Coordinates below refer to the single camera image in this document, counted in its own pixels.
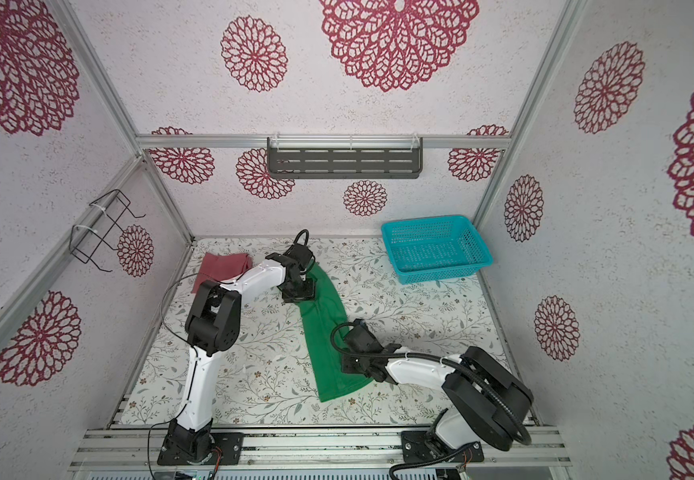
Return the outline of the green tank top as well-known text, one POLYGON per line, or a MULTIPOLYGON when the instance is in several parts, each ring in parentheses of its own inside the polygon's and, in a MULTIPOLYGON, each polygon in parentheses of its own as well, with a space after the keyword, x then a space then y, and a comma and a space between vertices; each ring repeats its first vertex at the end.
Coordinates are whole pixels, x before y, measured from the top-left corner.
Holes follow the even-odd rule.
POLYGON ((315 297, 298 304, 318 398, 325 403, 366 387, 369 378, 342 371, 342 355, 331 344, 335 327, 348 321, 341 296, 323 268, 315 263, 307 274, 315 297))

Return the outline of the pink tank top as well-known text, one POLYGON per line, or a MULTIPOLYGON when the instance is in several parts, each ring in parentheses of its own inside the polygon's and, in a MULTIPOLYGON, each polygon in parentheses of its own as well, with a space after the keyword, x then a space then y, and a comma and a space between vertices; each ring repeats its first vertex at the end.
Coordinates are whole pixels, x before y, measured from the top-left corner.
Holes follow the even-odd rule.
POLYGON ((252 267, 253 260, 248 253, 229 255, 206 253, 196 276, 192 293, 196 294, 200 285, 207 280, 215 282, 227 281, 244 274, 252 267))

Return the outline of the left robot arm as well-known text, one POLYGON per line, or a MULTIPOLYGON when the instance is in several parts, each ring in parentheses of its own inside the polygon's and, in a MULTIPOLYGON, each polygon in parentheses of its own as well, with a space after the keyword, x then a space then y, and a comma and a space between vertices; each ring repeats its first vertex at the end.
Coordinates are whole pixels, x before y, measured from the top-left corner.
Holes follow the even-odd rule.
POLYGON ((237 275, 219 280, 199 275, 203 281, 185 322, 191 347, 188 378, 179 411, 168 423, 159 466, 202 465, 219 457, 212 435, 219 362, 239 339, 244 302, 273 288, 287 303, 313 300, 316 281, 309 271, 314 265, 309 246, 294 242, 254 266, 244 265, 237 275))

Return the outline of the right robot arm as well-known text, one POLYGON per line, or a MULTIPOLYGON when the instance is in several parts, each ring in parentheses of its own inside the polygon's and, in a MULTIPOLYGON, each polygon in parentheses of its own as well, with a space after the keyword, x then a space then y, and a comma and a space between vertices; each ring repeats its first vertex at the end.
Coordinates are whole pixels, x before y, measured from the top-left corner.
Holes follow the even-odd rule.
POLYGON ((383 345, 362 319, 334 327, 330 342, 347 374, 445 394, 451 405, 426 434, 430 450, 449 453, 481 442, 508 451, 515 443, 532 443, 525 426, 532 391, 484 349, 470 346, 460 355, 437 356, 396 343, 383 345))

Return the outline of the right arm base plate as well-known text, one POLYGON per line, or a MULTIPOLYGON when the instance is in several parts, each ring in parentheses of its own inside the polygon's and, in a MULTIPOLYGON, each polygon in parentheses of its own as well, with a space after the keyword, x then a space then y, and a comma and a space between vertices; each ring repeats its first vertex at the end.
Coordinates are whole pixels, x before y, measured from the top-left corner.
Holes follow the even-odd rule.
MULTIPOLYGON (((428 431, 405 430, 401 432, 401 447, 405 463, 422 463, 440 460, 451 454, 454 448, 448 447, 428 431)), ((468 450, 450 459, 451 462, 480 463, 485 455, 480 442, 475 442, 468 450)))

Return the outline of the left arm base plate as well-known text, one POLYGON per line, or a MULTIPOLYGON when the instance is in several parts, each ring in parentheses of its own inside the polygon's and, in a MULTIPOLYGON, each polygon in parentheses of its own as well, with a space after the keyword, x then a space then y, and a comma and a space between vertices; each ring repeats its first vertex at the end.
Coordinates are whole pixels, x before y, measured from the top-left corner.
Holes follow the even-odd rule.
POLYGON ((168 434, 156 464, 158 466, 237 465, 245 435, 240 432, 168 434))

